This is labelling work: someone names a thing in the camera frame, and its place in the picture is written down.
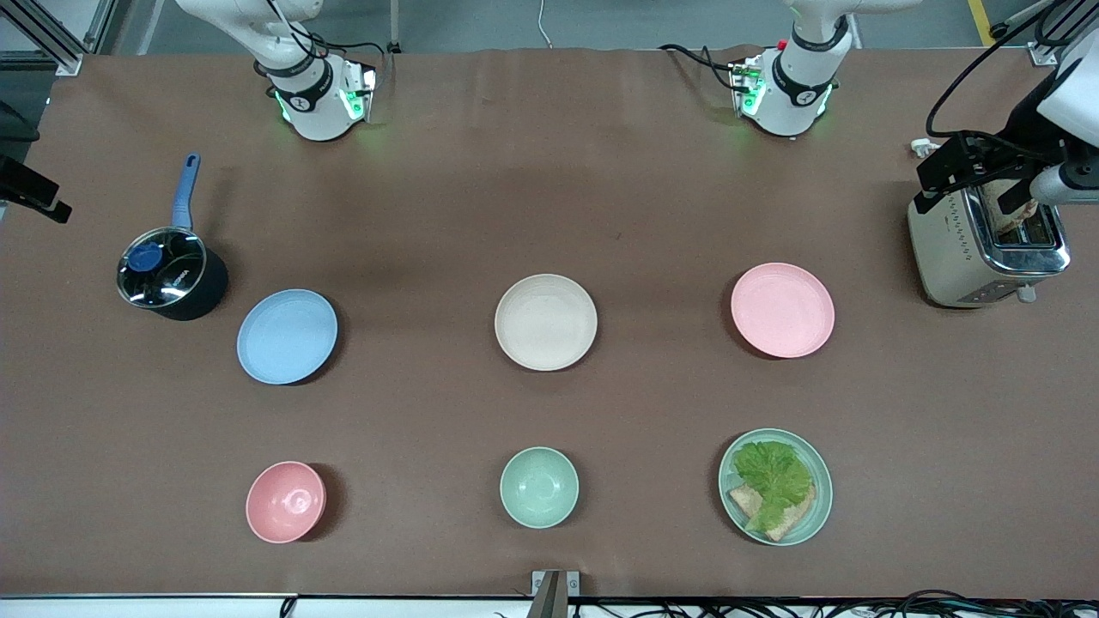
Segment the aluminium frame profile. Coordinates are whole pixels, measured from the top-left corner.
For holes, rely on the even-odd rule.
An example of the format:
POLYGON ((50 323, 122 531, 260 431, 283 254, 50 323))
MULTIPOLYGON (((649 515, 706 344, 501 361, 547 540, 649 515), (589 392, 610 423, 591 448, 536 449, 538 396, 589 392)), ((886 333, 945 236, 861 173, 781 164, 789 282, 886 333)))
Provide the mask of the aluminium frame profile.
POLYGON ((77 76, 87 55, 111 47, 126 0, 0 0, 0 70, 77 76))
POLYGON ((1013 15, 986 25, 984 33, 1002 40, 1026 23, 1031 30, 1020 35, 1026 38, 1032 65, 1055 66, 1077 38, 1099 27, 1099 0, 1032 0, 1013 15))

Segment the beige plate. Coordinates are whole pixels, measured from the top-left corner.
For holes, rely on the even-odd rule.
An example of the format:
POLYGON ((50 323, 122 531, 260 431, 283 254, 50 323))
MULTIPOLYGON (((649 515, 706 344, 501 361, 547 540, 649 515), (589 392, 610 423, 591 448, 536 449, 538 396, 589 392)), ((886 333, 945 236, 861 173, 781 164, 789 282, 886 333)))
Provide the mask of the beige plate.
POLYGON ((539 372, 566 369, 581 361, 599 329, 592 295, 557 274, 515 282, 500 298, 495 336, 506 356, 539 372))

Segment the brown table mat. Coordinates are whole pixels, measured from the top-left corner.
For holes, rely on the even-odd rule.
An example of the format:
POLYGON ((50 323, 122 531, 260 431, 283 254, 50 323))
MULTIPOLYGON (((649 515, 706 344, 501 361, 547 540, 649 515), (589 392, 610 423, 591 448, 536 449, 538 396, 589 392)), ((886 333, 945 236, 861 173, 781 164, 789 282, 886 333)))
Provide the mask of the brown table mat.
POLYGON ((297 136, 240 56, 90 58, 52 86, 27 164, 73 207, 0 223, 0 594, 506 594, 569 569, 600 596, 1099 598, 1099 209, 1066 208, 1072 267, 1033 304, 926 305, 908 145, 972 49, 851 52, 804 136, 764 136, 664 52, 403 55, 369 125, 297 136), (169 227, 227 265, 212 312, 129 306, 116 262, 169 227), (759 264, 835 302, 824 347, 752 347, 730 310, 759 264), (571 367, 506 356, 495 309, 557 274, 599 329, 571 367), (240 366, 274 293, 334 306, 309 379, 240 366), (720 501, 720 457, 777 427, 832 478, 828 523, 774 547, 720 501), (506 464, 580 474, 562 525, 517 525, 506 464), (263 470, 328 504, 264 542, 263 470))

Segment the green plate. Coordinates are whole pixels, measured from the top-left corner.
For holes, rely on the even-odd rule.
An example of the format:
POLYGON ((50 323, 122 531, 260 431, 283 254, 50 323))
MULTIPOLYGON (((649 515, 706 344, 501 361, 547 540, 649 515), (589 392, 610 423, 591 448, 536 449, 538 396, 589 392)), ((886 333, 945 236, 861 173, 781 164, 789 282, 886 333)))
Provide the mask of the green plate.
POLYGON ((733 442, 726 446, 725 454, 720 457, 720 464, 718 466, 717 473, 717 486, 720 494, 720 501, 723 508, 726 509, 726 515, 730 520, 737 526, 739 531, 748 536, 750 539, 764 543, 766 545, 774 547, 790 547, 804 543, 813 536, 817 534, 828 523, 828 517, 831 512, 833 497, 835 497, 835 492, 833 492, 833 484, 831 475, 829 474, 828 465, 820 453, 817 452, 814 446, 810 445, 801 437, 793 434, 782 429, 777 429, 777 427, 761 427, 761 429, 752 430, 745 432, 745 434, 737 437, 733 442), (793 451, 797 453, 797 457, 800 457, 804 462, 804 466, 811 473, 812 481, 817 486, 817 499, 812 508, 804 517, 804 520, 800 525, 793 527, 793 531, 786 536, 780 542, 769 542, 761 532, 752 532, 747 530, 747 517, 744 512, 739 510, 739 506, 733 504, 728 497, 728 493, 732 488, 737 488, 742 484, 742 478, 739 477, 737 470, 734 470, 733 457, 734 454, 742 449, 742 446, 748 445, 755 442, 780 442, 784 445, 793 446, 793 451))

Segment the green bowl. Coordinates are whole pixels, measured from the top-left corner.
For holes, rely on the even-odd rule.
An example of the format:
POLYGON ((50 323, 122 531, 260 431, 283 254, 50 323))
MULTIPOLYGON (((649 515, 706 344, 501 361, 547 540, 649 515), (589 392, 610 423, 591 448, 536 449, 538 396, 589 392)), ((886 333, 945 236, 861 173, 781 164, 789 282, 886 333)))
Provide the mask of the green bowl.
POLYGON ((499 492, 514 523, 545 530, 565 523, 573 514, 580 500, 580 474, 553 446, 526 446, 507 462, 499 492))

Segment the brown bread slice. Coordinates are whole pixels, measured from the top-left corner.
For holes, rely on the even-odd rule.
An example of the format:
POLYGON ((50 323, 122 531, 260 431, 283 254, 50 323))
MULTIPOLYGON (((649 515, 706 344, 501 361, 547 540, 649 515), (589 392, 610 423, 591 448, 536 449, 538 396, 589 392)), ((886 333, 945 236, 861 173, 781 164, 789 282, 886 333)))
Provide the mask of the brown bread slice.
POLYGON ((786 506, 781 512, 777 512, 773 507, 765 507, 764 497, 756 489, 750 488, 745 482, 737 488, 732 488, 728 497, 747 517, 748 531, 761 532, 769 542, 780 542, 807 517, 817 499, 817 486, 812 482, 804 500, 786 506))

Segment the glass lid with blue knob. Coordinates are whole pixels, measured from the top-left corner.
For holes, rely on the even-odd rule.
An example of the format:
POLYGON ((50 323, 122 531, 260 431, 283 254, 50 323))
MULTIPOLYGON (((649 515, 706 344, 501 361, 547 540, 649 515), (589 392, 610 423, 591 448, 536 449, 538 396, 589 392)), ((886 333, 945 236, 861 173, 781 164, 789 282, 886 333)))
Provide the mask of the glass lid with blue knob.
POLYGON ((118 260, 115 288, 126 302, 160 309, 181 301, 203 277, 207 247, 187 227, 153 228, 118 260))

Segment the silver metal toaster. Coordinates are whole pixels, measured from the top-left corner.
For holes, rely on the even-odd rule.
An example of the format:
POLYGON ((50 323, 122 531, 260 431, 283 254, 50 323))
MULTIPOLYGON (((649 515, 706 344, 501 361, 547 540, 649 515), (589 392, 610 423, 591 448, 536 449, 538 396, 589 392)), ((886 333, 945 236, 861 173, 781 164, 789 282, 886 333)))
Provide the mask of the silver metal toaster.
POLYGON ((1072 262, 1061 214, 1039 205, 1034 216, 998 236, 989 227, 980 187, 950 194, 929 214, 908 207, 907 222, 926 299, 951 308, 979 308, 1010 297, 1029 304, 1036 287, 1072 262))

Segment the green lettuce leaf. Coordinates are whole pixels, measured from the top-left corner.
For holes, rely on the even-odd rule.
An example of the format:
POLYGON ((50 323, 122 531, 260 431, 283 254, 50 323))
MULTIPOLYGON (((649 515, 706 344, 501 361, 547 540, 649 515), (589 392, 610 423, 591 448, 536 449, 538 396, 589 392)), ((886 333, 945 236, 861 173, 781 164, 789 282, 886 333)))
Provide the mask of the green lettuce leaf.
POLYGON ((742 446, 733 457, 734 470, 743 488, 758 496, 758 506, 750 514, 747 528, 781 539, 780 529, 789 509, 800 508, 815 489, 804 462, 793 446, 780 442, 755 442, 742 446))

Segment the toast slice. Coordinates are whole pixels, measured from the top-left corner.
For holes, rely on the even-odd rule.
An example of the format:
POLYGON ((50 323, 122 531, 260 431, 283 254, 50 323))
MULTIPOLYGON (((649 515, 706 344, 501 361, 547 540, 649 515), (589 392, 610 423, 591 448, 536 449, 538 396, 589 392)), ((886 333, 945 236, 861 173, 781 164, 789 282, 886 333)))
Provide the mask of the toast slice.
POLYGON ((988 211, 989 227, 993 228, 993 232, 998 236, 1010 233, 1015 228, 1024 224, 1025 220, 1030 216, 998 216, 997 214, 997 179, 985 184, 979 191, 981 192, 983 203, 988 211))

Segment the pink bowl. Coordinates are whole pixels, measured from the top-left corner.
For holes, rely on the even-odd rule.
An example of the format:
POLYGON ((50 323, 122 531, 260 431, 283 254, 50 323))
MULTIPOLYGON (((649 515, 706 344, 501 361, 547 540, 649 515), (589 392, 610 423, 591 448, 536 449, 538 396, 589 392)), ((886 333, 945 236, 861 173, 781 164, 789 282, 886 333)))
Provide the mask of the pink bowl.
POLYGON ((252 482, 245 517, 254 536, 271 544, 309 536, 325 515, 328 490, 318 471, 303 462, 271 464, 252 482))

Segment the blue plate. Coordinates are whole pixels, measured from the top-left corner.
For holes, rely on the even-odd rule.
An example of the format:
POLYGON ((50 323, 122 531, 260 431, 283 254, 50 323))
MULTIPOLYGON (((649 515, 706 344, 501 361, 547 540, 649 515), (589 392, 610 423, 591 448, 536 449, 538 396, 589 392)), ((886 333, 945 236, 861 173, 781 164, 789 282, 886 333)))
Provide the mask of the blue plate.
POLYGON ((340 325, 334 306, 307 289, 264 298, 238 328, 240 366, 252 379, 291 385, 309 379, 332 355, 340 325))

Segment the pink plate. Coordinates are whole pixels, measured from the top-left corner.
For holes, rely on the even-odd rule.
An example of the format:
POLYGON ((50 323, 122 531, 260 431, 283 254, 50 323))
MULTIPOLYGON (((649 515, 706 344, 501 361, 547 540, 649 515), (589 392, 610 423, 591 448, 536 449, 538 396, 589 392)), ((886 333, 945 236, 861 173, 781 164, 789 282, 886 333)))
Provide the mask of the pink plate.
POLYGON ((770 262, 745 271, 730 294, 732 321, 757 351, 804 357, 824 347, 835 329, 828 287, 800 266, 770 262))

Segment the dark blue saucepan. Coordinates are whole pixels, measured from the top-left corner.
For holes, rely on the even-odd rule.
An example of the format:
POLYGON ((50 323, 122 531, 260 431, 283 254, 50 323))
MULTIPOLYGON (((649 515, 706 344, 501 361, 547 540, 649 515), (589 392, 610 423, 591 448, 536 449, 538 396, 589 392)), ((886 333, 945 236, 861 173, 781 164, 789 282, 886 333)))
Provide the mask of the dark blue saucepan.
MULTIPOLYGON (((175 196, 173 196, 173 211, 170 211, 169 223, 169 227, 187 227, 189 230, 192 230, 195 234, 196 231, 193 231, 191 199, 200 165, 201 156, 197 152, 189 153, 182 161, 179 180, 176 187, 175 196)), ((137 308, 137 306, 135 306, 135 308, 146 310, 146 312, 160 314, 164 318, 176 321, 190 321, 212 312, 212 310, 217 308, 217 305, 219 305, 223 299, 224 294, 227 293, 227 282, 230 282, 230 277, 227 277, 227 265, 225 265, 224 260, 220 258, 217 251, 213 251, 211 246, 208 246, 208 243, 204 241, 203 243, 206 245, 206 271, 203 272, 203 277, 201 277, 200 282, 197 282, 197 285, 191 293, 189 293, 181 301, 171 306, 166 306, 166 308, 154 310, 137 308)))

